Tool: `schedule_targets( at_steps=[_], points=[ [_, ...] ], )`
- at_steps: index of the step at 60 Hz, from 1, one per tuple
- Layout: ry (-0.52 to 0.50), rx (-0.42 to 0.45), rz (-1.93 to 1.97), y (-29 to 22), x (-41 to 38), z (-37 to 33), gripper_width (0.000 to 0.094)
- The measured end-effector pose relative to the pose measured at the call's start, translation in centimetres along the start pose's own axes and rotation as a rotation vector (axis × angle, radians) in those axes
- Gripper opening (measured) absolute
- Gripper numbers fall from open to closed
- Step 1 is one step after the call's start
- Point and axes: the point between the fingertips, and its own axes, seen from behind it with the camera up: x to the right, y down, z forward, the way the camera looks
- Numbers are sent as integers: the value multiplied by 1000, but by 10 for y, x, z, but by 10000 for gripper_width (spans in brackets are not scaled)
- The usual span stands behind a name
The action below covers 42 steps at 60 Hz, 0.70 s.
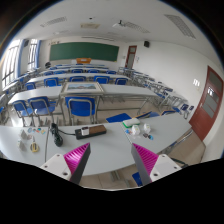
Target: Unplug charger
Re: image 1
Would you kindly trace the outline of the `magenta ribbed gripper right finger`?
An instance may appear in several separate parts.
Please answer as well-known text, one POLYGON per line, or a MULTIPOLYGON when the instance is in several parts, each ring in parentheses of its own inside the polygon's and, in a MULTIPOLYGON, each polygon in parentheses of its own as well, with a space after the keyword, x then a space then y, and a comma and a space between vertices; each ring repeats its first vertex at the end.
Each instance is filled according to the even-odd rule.
POLYGON ((142 184, 147 185, 151 183, 150 174, 158 160, 158 155, 135 143, 132 144, 131 153, 142 184))

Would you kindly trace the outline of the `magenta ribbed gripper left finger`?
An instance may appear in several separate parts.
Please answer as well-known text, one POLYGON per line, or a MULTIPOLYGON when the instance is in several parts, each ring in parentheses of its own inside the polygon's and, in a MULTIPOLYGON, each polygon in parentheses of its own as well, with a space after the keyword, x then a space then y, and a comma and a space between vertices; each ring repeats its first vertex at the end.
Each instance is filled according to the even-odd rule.
POLYGON ((90 153, 91 153, 90 144, 86 143, 64 155, 64 159, 71 172, 70 181, 72 183, 75 184, 80 183, 90 153))

